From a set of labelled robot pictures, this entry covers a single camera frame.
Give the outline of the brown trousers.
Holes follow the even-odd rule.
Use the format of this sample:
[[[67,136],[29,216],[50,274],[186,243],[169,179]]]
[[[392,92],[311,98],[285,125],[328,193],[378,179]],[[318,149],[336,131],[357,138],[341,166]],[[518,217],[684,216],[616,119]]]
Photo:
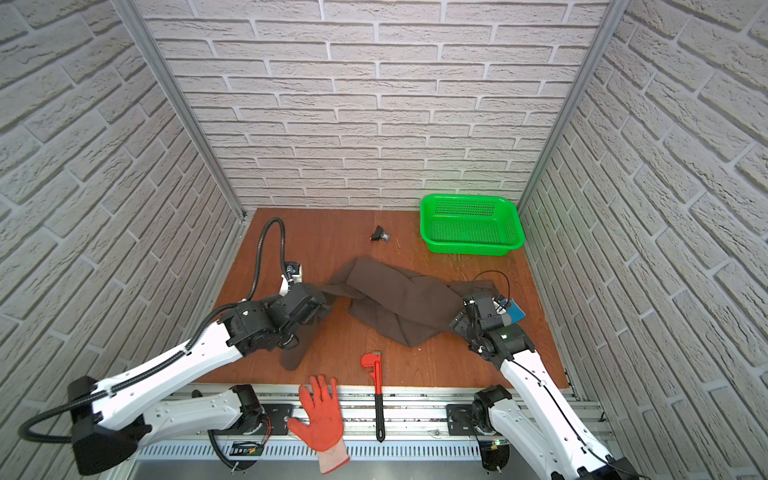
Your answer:
[[[352,259],[323,281],[304,280],[330,305],[347,299],[349,315],[405,347],[448,332],[466,296],[499,292],[490,280],[446,283],[369,257]]]

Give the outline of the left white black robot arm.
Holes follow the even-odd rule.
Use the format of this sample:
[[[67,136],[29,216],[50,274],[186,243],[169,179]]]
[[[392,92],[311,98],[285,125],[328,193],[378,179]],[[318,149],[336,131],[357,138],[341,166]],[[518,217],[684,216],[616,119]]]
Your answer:
[[[199,377],[252,353],[288,349],[298,331],[331,310],[325,295],[296,283],[281,295],[226,304],[184,344],[117,376],[83,377],[68,387],[71,440],[78,471],[100,474],[153,443],[204,431],[250,433],[265,421],[252,387],[180,402],[168,396]]]

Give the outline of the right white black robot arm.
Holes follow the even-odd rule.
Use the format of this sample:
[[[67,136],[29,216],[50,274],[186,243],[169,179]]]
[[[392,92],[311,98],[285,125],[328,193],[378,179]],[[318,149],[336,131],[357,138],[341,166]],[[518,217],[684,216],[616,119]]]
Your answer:
[[[511,301],[480,291],[463,298],[450,323],[470,351],[492,363],[521,401],[501,385],[474,395],[470,424],[497,433],[540,479],[639,479],[626,458],[616,458],[578,417],[546,371],[532,340],[506,319]]]

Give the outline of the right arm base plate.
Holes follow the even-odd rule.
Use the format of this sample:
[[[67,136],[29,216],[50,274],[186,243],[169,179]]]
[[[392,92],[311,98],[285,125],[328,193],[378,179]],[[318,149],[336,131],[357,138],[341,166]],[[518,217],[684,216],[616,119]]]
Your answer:
[[[445,410],[450,436],[501,436],[492,427],[488,412],[476,402],[448,404]]]

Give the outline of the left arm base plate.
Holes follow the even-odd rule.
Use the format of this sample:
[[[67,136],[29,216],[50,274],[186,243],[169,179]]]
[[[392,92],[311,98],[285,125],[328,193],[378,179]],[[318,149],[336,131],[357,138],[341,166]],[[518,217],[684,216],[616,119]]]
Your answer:
[[[259,413],[246,413],[233,426],[215,430],[216,435],[256,435],[265,437],[270,427],[271,436],[286,436],[286,422],[293,416],[294,406],[288,403],[263,404]]]

